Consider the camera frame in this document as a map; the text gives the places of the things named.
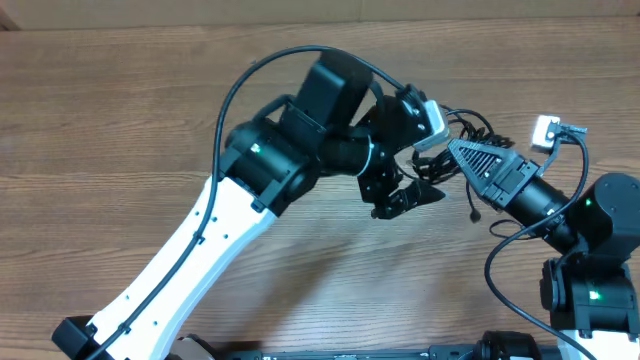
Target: wood grain surface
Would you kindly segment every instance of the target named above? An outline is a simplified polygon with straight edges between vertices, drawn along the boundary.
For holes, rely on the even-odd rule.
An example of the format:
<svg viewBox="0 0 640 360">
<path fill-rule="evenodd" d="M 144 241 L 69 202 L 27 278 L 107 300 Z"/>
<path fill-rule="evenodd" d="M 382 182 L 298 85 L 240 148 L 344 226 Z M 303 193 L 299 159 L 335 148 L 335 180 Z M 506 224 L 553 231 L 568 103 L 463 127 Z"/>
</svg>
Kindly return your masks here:
<svg viewBox="0 0 640 360">
<path fill-rule="evenodd" d="M 481 112 L 538 160 L 535 118 L 558 114 L 589 128 L 591 183 L 640 176 L 639 34 L 638 18 L 1 33 L 0 358 L 63 358 L 49 340 L 60 320 L 95 313 L 137 276 L 199 194 L 223 96 L 256 59 L 343 48 Z M 295 93 L 314 58 L 256 74 L 226 130 Z M 563 150 L 547 181 L 571 193 L 579 159 Z M 489 329 L 551 342 L 482 277 L 497 244 L 488 225 L 506 215 L 483 206 L 473 225 L 463 179 L 441 188 L 444 201 L 381 221 L 355 179 L 322 180 L 231 264 L 182 332 L 287 351 L 469 343 Z M 538 280 L 551 256 L 540 241 L 517 242 L 493 272 L 545 320 Z"/>
<path fill-rule="evenodd" d="M 65 30 L 635 16 L 640 0 L 0 0 L 2 9 L 20 29 Z"/>
</svg>

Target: wooden table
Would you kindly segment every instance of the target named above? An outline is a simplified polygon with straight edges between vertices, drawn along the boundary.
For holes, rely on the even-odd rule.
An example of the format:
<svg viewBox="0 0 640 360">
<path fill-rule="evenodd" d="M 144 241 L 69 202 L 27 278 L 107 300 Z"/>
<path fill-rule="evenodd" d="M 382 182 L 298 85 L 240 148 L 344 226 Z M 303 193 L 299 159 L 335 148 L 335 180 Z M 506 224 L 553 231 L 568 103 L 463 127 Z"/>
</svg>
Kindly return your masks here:
<svg viewBox="0 0 640 360">
<path fill-rule="evenodd" d="M 539 161 L 528 151 L 533 123 L 558 114 L 589 127 L 590 182 L 640 176 L 639 18 L 1 33 L 1 358 L 62 358 L 49 340 L 60 320 L 107 305 L 191 208 L 233 81 L 256 59 L 306 43 L 351 51 L 483 113 Z M 258 73 L 227 131 L 295 93 L 314 58 Z M 547 181 L 571 193 L 580 168 L 579 151 L 566 149 Z M 376 221 L 355 179 L 322 180 L 233 262 L 183 333 L 287 351 L 468 343 L 488 329 L 552 341 L 484 282 L 497 244 L 487 228 L 506 215 L 483 207 L 473 225 L 463 179 L 441 188 L 445 201 Z M 538 280 L 553 255 L 541 241 L 518 242 L 494 270 L 515 303 L 545 320 Z"/>
</svg>

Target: cable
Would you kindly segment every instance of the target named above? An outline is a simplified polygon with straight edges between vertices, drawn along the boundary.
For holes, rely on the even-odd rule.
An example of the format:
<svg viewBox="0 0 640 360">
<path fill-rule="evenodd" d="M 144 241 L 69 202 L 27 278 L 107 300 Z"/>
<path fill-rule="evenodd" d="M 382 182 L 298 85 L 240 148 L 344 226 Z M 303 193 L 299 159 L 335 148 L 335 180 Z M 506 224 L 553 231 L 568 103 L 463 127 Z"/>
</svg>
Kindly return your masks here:
<svg viewBox="0 0 640 360">
<path fill-rule="evenodd" d="M 476 209 L 475 205 L 473 205 L 473 200 L 471 199 L 471 184 L 469 184 L 469 180 L 465 185 L 465 191 L 467 192 L 467 200 L 469 201 L 469 206 L 471 207 L 471 214 L 469 214 L 469 219 L 471 219 L 472 223 L 477 223 L 480 221 L 482 215 L 480 215 L 480 211 Z"/>
<path fill-rule="evenodd" d="M 575 340 L 571 339 L 569 336 L 563 334 L 562 332 L 553 329 L 549 325 L 547 325 L 544 322 L 542 322 L 541 320 L 533 317 L 532 315 L 528 314 L 527 312 L 525 312 L 524 310 L 522 310 L 521 308 L 516 306 L 514 303 L 509 301 L 509 299 L 507 299 L 500 292 L 500 290 L 498 290 L 496 285 L 493 283 L 493 280 L 491 279 L 491 264 L 493 262 L 493 259 L 496 257 L 496 255 L 498 255 L 498 253 L 502 249 L 504 249 L 507 245 L 512 243 L 514 240 L 520 238 L 521 236 L 533 232 L 537 228 L 544 226 L 545 224 L 549 223 L 553 219 L 555 219 L 558 216 L 564 214 L 567 211 L 567 209 L 569 209 L 578 200 L 578 198 L 580 197 L 580 194 L 582 193 L 582 190 L 584 190 L 584 186 L 585 186 L 585 184 L 587 182 L 587 174 L 589 173 L 589 152 L 587 150 L 587 146 L 586 146 L 586 144 L 584 143 L 584 141 L 582 139 L 580 139 L 579 137 L 573 135 L 572 133 L 565 133 L 564 135 L 569 136 L 573 140 L 575 140 L 576 143 L 578 143 L 578 145 L 580 145 L 580 149 L 582 150 L 582 176 L 580 177 L 580 182 L 578 183 L 578 187 L 576 188 L 576 192 L 573 194 L 573 196 L 571 196 L 571 199 L 569 199 L 569 202 L 566 203 L 564 206 L 562 206 L 558 211 L 556 211 L 552 215 L 550 215 L 550 216 L 538 221 L 537 223 L 518 231 L 517 233 L 511 235 L 510 237 L 508 237 L 505 240 L 503 240 L 500 244 L 498 244 L 498 246 L 496 246 L 491 251 L 491 253 L 487 257 L 487 261 L 484 264 L 484 278 L 487 281 L 487 285 L 489 285 L 489 289 L 491 290 L 491 292 L 506 307 L 508 307 L 509 309 L 514 311 L 516 314 L 522 316 L 525 320 L 533 323 L 534 325 L 538 326 L 539 328 L 541 328 L 541 329 L 543 329 L 543 330 L 555 335 L 556 337 L 562 339 L 564 342 L 566 342 L 567 344 L 569 344 L 569 345 L 573 346 L 574 348 L 576 348 L 578 351 L 580 351 L 582 354 L 584 354 L 584 356 L 586 356 L 590 360 L 597 360 L 595 358 L 595 356 L 593 356 L 593 354 L 591 354 L 587 349 L 585 349 L 578 342 L 576 342 Z"/>
<path fill-rule="evenodd" d="M 560 257 L 560 259 L 556 262 L 556 264 L 554 265 L 554 271 L 553 271 L 553 277 L 554 279 L 558 279 L 559 278 L 559 274 L 562 271 L 562 267 L 564 266 L 564 264 L 567 262 L 567 260 L 573 256 L 574 254 L 577 254 L 580 252 L 580 249 L 578 246 L 574 246 L 571 249 L 569 249 L 569 251 L 567 251 L 566 254 L 562 255 Z"/>
<path fill-rule="evenodd" d="M 440 106 L 446 110 L 447 116 L 455 116 L 455 119 L 449 120 L 450 126 L 453 124 L 462 125 L 462 131 L 460 132 L 459 138 L 502 148 L 510 148 L 514 145 L 514 142 L 511 141 L 511 139 L 509 139 L 508 137 L 497 135 L 494 132 L 493 127 L 491 126 L 489 121 L 478 112 L 467 109 L 454 110 L 446 105 Z M 486 128 L 476 128 L 471 121 L 463 118 L 461 116 L 462 114 L 476 117 L 485 125 Z M 411 155 L 411 161 L 413 162 L 414 172 L 420 178 L 428 180 L 431 185 L 443 183 L 460 173 L 460 168 L 458 167 L 449 149 L 443 150 L 435 157 L 423 158 L 420 157 L 420 154 L 417 151 L 414 151 Z M 471 204 L 473 209 L 474 207 L 473 201 L 471 200 L 471 193 L 467 193 L 469 194 L 469 204 Z M 479 216 L 477 216 L 479 215 L 479 212 L 477 212 L 477 210 L 472 214 L 476 215 L 474 216 L 474 218 L 479 220 Z"/>
<path fill-rule="evenodd" d="M 399 171 L 402 175 L 404 175 L 404 176 L 408 177 L 408 178 L 409 178 L 409 179 L 411 179 L 411 180 L 415 180 L 415 181 L 425 181 L 425 182 L 427 182 L 427 180 L 425 180 L 425 179 L 420 179 L 419 177 L 417 177 L 417 176 L 415 176 L 415 175 L 411 175 L 411 174 L 409 174 L 405 169 L 403 169 L 403 168 L 401 168 L 401 167 L 400 167 L 400 164 L 398 164 L 398 162 L 397 162 L 397 161 L 396 161 L 396 167 L 398 168 L 398 171 Z"/>
<path fill-rule="evenodd" d="M 211 165 L 211 190 L 209 194 L 209 200 L 207 202 L 207 207 L 204 212 L 204 216 L 202 217 L 202 222 L 198 226 L 198 229 L 196 230 L 196 232 L 193 234 L 193 238 L 187 245 L 186 249 L 183 251 L 182 255 L 180 255 L 178 260 L 173 264 L 171 269 L 162 278 L 162 280 L 160 280 L 158 285 L 156 285 L 156 287 L 154 287 L 153 290 L 151 290 L 149 295 L 145 297 L 145 299 L 140 303 L 140 305 L 138 305 L 138 307 L 136 307 L 136 309 L 131 313 L 131 315 L 129 315 L 129 317 L 118 326 L 118 329 L 113 334 L 111 334 L 111 336 L 109 336 L 107 340 L 105 340 L 105 342 L 103 342 L 100 345 L 100 347 L 98 347 L 98 349 L 96 349 L 93 353 L 91 353 L 91 355 L 89 355 L 86 358 L 86 360 L 95 360 L 104 351 L 106 351 L 106 349 L 109 346 L 111 346 L 118 339 L 118 337 L 120 337 L 120 335 L 131 331 L 130 329 L 131 324 L 138 318 L 138 316 L 140 316 L 140 314 L 144 311 L 144 309 L 160 293 L 160 291 L 165 287 L 165 285 L 169 282 L 169 280 L 171 280 L 173 275 L 175 275 L 178 269 L 180 269 L 180 267 L 186 261 L 191 251 L 195 248 L 195 246 L 198 244 L 198 242 L 202 238 L 202 233 L 204 232 L 204 229 L 207 227 L 207 224 L 209 223 L 209 218 L 211 217 L 211 213 L 213 212 L 213 206 L 215 204 L 216 194 L 218 191 L 217 179 L 220 177 L 219 163 L 220 163 L 220 150 L 221 150 L 220 144 L 222 143 L 222 127 L 224 126 L 224 120 L 225 120 L 225 117 L 227 116 L 227 112 L 229 110 L 229 106 L 231 105 L 231 101 L 233 100 L 233 97 L 236 95 L 240 87 L 256 71 L 260 70 L 262 67 L 264 67 L 265 65 L 269 64 L 270 62 L 276 59 L 279 59 L 287 55 L 297 54 L 297 53 L 322 52 L 322 51 L 337 51 L 341 54 L 349 55 L 354 59 L 358 60 L 359 62 L 361 62 L 363 65 L 367 66 L 369 69 L 371 69 L 373 73 L 375 73 L 376 75 L 378 75 L 379 77 L 387 81 L 389 84 L 391 84 L 395 88 L 397 89 L 404 88 L 404 86 L 402 86 L 400 82 L 398 82 L 397 80 L 395 80 L 394 78 L 392 78 L 391 76 L 389 76 L 384 71 L 377 68 L 376 66 L 370 64 L 369 62 L 353 54 L 350 54 L 344 50 L 340 50 L 340 49 L 336 49 L 336 48 L 333 48 L 330 46 L 324 46 L 324 45 L 303 45 L 303 46 L 296 46 L 296 47 L 280 50 L 258 61 L 257 63 L 253 64 L 249 69 L 247 69 L 244 72 L 244 74 L 242 74 L 238 78 L 238 80 L 236 80 L 236 82 L 233 84 L 233 86 L 229 90 L 229 93 L 227 93 L 227 96 L 225 97 L 224 102 L 220 107 L 220 112 L 218 113 L 218 119 L 216 122 L 216 130 L 215 130 L 215 142 L 213 145 L 213 161 Z"/>
<path fill-rule="evenodd" d="M 503 235 L 503 234 L 500 234 L 500 233 L 497 233 L 497 232 L 494 231 L 494 229 L 496 227 L 498 227 L 499 225 L 502 225 L 502 224 L 514 224 L 514 225 L 518 226 L 521 230 L 525 228 L 522 224 L 520 224 L 519 222 L 517 222 L 517 221 L 515 221 L 513 219 L 502 219 L 502 220 L 498 220 L 498 221 L 494 222 L 493 224 L 489 225 L 489 232 L 491 233 L 491 235 L 493 235 L 493 236 L 495 236 L 497 238 L 500 238 L 500 239 L 507 239 L 509 236 Z M 527 236 L 527 237 L 520 238 L 518 240 L 531 240 L 531 239 L 537 239 L 537 238 L 534 237 L 534 236 Z"/>
</svg>

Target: robotic arm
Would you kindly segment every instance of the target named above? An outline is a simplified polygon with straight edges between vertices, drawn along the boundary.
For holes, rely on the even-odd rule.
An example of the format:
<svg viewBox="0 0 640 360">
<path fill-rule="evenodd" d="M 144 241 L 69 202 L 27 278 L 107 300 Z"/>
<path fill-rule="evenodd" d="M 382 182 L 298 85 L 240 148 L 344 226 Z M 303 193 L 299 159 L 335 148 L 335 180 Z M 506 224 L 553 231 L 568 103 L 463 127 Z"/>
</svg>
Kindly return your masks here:
<svg viewBox="0 0 640 360">
<path fill-rule="evenodd" d="M 444 198 L 420 180 L 398 190 L 394 159 L 408 146 L 424 151 L 446 141 L 443 110 L 411 85 L 382 95 L 374 71 L 342 51 L 322 52 L 297 96 L 278 97 L 232 131 L 195 206 L 138 278 L 95 316 L 65 319 L 52 336 L 56 345 L 72 359 L 166 358 L 233 258 L 320 177 L 357 176 L 376 218 Z M 351 126 L 370 88 L 377 104 Z M 267 118 L 280 107 L 278 122 Z"/>
<path fill-rule="evenodd" d="M 640 245 L 640 182 L 625 174 L 606 174 L 580 196 L 588 169 L 585 135 L 586 129 L 541 116 L 532 145 L 550 153 L 543 166 L 494 146 L 456 139 L 448 147 L 478 196 L 526 227 L 487 259 L 485 278 L 498 299 L 558 336 L 563 360 L 635 360 L 640 355 L 638 304 L 624 263 Z M 571 199 L 542 179 L 563 143 L 580 145 L 584 155 L 583 176 Z M 495 255 L 523 234 L 541 237 L 562 255 L 544 263 L 540 280 L 542 306 L 550 312 L 551 327 L 511 303 L 491 280 Z M 484 349 L 503 356 L 509 352 L 500 346 L 508 344 L 504 338 L 494 339 Z"/>
<path fill-rule="evenodd" d="M 236 127 L 220 155 L 224 117 L 243 82 L 270 61 L 307 51 L 322 54 L 299 93 L 276 98 L 251 121 Z M 382 93 L 374 74 L 396 88 L 394 96 Z M 352 126 L 367 91 L 376 96 L 376 105 Z M 279 121 L 269 119 L 279 108 L 284 108 Z M 465 122 L 462 113 L 477 116 L 489 133 Z M 456 119 L 448 121 L 447 116 Z M 447 141 L 448 125 L 456 122 L 464 126 L 460 136 L 474 141 L 454 140 L 448 151 L 435 158 L 419 157 L 419 153 Z M 586 158 L 585 131 L 561 125 L 557 118 L 543 118 L 541 124 L 535 142 L 551 156 L 538 166 L 505 149 L 512 143 L 497 137 L 479 114 L 441 106 L 412 85 L 402 86 L 351 54 L 303 46 L 271 55 L 252 66 L 225 99 L 216 128 L 212 176 L 182 225 L 111 304 L 94 316 L 66 318 L 52 340 L 77 360 L 179 359 L 178 353 L 183 351 L 198 359 L 213 359 L 213 351 L 195 338 L 174 343 L 178 330 L 235 256 L 321 177 L 356 176 L 362 200 L 374 206 L 372 217 L 392 219 L 444 198 L 432 185 L 462 171 L 485 202 L 528 226 L 501 243 L 487 261 L 485 276 L 500 300 L 545 328 L 544 323 L 504 298 L 490 279 L 491 260 L 501 248 L 524 233 L 543 237 L 562 254 L 560 259 L 545 263 L 541 281 L 543 306 L 551 312 L 552 328 L 545 330 L 563 339 L 559 341 L 561 358 L 585 359 L 576 350 L 584 347 L 600 360 L 635 360 L 640 325 L 635 291 L 624 262 L 640 244 L 635 222 L 640 183 L 622 174 L 605 175 L 578 199 L 586 180 L 585 167 L 578 192 L 567 199 L 546 183 L 542 174 L 562 143 L 582 145 Z M 415 149 L 414 170 L 420 177 L 410 176 L 411 184 L 399 189 L 403 171 L 394 155 L 409 146 Z M 610 345 L 614 343 L 617 352 L 612 356 Z M 443 358 L 446 349 L 432 348 L 416 354 L 417 358 L 431 354 Z M 546 360 L 558 355 L 557 349 L 541 351 L 531 336 L 517 333 L 488 332 L 471 349 L 451 351 L 449 356 L 454 359 L 452 354 L 458 353 L 462 357 L 455 359 L 462 359 L 472 354 L 464 357 L 467 360 L 544 356 Z"/>
</svg>

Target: green led light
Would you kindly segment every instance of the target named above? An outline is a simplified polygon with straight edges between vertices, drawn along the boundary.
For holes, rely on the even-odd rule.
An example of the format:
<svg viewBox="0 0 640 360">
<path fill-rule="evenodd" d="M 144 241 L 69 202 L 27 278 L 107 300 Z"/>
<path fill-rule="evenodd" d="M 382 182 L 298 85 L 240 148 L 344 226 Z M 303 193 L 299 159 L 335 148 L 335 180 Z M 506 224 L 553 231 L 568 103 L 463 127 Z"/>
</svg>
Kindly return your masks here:
<svg viewBox="0 0 640 360">
<path fill-rule="evenodd" d="M 256 154 L 260 154 L 260 152 L 262 151 L 262 148 L 258 144 L 253 144 L 251 145 L 251 151 L 253 151 Z"/>
</svg>

